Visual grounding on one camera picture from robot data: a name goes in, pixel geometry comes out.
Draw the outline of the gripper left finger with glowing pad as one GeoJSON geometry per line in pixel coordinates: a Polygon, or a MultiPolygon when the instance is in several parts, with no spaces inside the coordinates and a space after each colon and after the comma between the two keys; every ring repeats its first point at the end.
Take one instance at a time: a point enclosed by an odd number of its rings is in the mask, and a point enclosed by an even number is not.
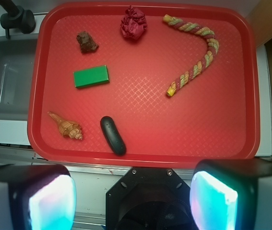
{"type": "Polygon", "coordinates": [[[63,165],[0,165],[0,230],[71,230],[76,186],[63,165]]]}

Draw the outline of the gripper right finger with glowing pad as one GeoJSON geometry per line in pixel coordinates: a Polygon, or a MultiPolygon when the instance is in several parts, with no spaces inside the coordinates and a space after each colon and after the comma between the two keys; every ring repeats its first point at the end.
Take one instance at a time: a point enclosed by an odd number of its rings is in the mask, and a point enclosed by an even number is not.
{"type": "Polygon", "coordinates": [[[189,201],[200,230],[272,230],[272,159],[200,161],[189,201]]]}

